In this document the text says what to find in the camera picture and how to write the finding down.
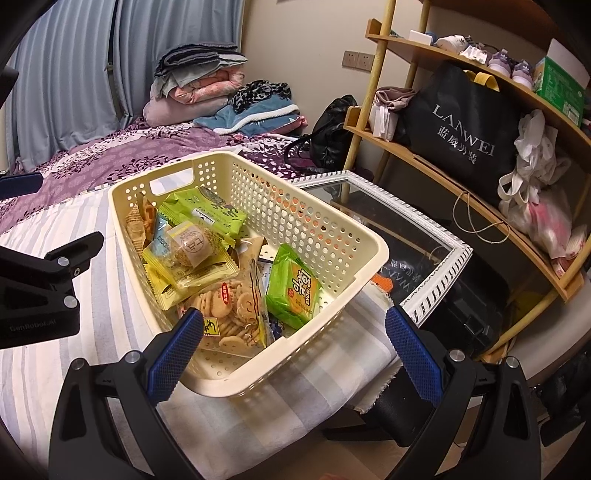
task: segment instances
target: snack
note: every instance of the snack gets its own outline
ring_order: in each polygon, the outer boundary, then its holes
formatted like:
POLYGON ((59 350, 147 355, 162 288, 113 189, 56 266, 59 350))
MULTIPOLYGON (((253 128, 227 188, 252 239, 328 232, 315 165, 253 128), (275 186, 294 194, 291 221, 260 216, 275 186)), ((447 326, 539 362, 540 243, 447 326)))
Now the snack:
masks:
POLYGON ((162 202, 159 211, 175 225, 189 220, 196 225, 210 227, 231 247, 236 246, 236 238, 246 221, 246 213, 205 187, 171 193, 162 202))
POLYGON ((141 256, 146 241, 144 221, 139 214, 138 205, 135 204, 125 217, 125 228, 131 237, 135 251, 141 256))
MULTIPOLYGON (((217 270, 226 272, 226 276, 234 275, 238 272, 238 267, 223 249, 221 239, 217 234, 199 229, 190 222, 186 222, 186 224, 191 228, 191 231, 194 231, 193 229, 199 230, 207 237, 209 245, 212 247, 213 255, 208 256, 199 263, 196 269, 187 257, 187 253, 190 253, 188 249, 191 247, 182 247, 182 245, 171 241, 170 232, 173 232, 174 229, 170 229, 164 232, 163 235, 156 235, 154 240, 144 249, 142 257, 145 262, 152 265, 160 276, 179 290, 182 288, 193 288, 194 291, 196 287, 203 288, 208 285, 208 283, 203 283, 201 278, 205 267, 215 265, 217 270)), ((179 232, 182 233, 182 229, 173 233, 173 238, 179 239, 181 236, 179 232)))
POLYGON ((189 298, 196 291, 238 273, 238 267, 227 252, 220 252, 206 260, 203 265, 180 280, 181 287, 177 287, 176 284, 163 277, 153 264, 145 264, 144 268, 156 301, 162 310, 168 310, 189 298))
POLYGON ((320 282, 288 244, 282 244, 271 268, 267 308, 280 321, 296 330, 314 316, 320 282))
POLYGON ((158 210, 156 210, 156 207, 149 202, 143 193, 138 192, 135 194, 135 197, 138 201, 139 215, 144 221, 146 240, 151 242, 154 239, 154 228, 158 210))
POLYGON ((205 322, 199 348, 250 358, 272 342, 254 260, 236 278, 211 285, 178 305, 179 318, 189 307, 200 310, 205 322))
POLYGON ((238 266, 246 268, 251 260, 257 261, 261 254, 261 248, 265 245, 266 240, 263 236, 254 238, 242 238, 236 244, 236 252, 238 253, 238 266))
POLYGON ((185 267, 196 267, 213 254, 214 235, 191 222, 183 222, 165 233, 175 259, 185 267))

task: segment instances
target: white plastic bag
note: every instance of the white plastic bag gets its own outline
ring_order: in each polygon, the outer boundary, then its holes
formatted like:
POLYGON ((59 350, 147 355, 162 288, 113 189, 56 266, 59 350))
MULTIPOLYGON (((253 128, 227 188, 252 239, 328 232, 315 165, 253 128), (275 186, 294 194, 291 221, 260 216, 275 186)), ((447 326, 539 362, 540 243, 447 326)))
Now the white plastic bag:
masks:
POLYGON ((540 192, 540 202, 529 203, 531 227, 529 236, 544 248, 550 258, 564 257, 570 240, 572 217, 564 191, 552 188, 540 192))

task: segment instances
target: black handbag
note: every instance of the black handbag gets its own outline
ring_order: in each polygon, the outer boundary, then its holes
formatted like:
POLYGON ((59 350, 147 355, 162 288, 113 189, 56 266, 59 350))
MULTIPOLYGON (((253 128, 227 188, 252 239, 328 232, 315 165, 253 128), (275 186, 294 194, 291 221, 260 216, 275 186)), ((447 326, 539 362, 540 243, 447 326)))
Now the black handbag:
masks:
POLYGON ((307 173, 343 170, 351 140, 353 140, 353 133, 343 128, 350 106, 357 106, 352 95, 333 100, 316 122, 311 134, 302 135, 301 138, 286 146, 283 152, 285 163, 307 173), (316 167, 294 165, 289 159, 289 153, 293 148, 296 148, 298 156, 302 148, 309 149, 310 158, 316 167))
POLYGON ((513 171, 519 110, 501 92, 445 62, 400 112, 395 140, 497 207, 513 171))

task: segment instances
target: basket handle hole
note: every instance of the basket handle hole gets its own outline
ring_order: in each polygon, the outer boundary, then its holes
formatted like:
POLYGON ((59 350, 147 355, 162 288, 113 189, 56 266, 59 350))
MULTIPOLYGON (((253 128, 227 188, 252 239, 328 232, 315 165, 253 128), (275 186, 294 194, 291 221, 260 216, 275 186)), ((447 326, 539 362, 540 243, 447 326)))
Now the basket handle hole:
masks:
POLYGON ((160 196, 187 187, 192 183, 193 169, 187 168, 159 179, 150 180, 150 190, 152 190, 152 194, 160 196))

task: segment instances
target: folded blanket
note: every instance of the folded blanket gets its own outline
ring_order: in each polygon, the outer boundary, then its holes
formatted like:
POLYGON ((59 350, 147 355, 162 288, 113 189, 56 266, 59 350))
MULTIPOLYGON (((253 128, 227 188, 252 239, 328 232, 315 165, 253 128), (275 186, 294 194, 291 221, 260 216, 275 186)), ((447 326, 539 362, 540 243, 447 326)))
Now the folded blanket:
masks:
POLYGON ((193 80, 183 87, 173 88, 169 97, 185 103, 202 102, 210 98, 233 95, 242 86, 244 72, 241 67, 219 69, 209 75, 193 80))
POLYGON ((242 113, 251 105, 278 95, 284 99, 291 99, 291 89, 286 82, 277 83, 269 80, 255 80, 236 92, 230 100, 236 113, 242 113))
POLYGON ((251 122, 261 122, 270 118, 289 115, 299 110, 299 107, 291 100, 272 95, 267 100, 251 105, 242 113, 236 113, 232 105, 226 105, 216 116, 196 118, 193 121, 193 126, 207 127, 219 135, 229 135, 241 131, 251 122))
POLYGON ((198 43, 187 44, 173 48, 166 52, 158 61, 154 72, 155 77, 161 77, 178 67, 187 65, 202 65, 219 58, 220 54, 236 54, 238 46, 234 43, 198 43))
POLYGON ((179 67, 166 75, 156 77, 152 84, 152 91, 156 98, 166 97, 173 88, 184 87, 188 83, 211 75, 219 69, 237 67, 245 62, 246 59, 242 55, 222 54, 220 58, 202 65, 179 67))

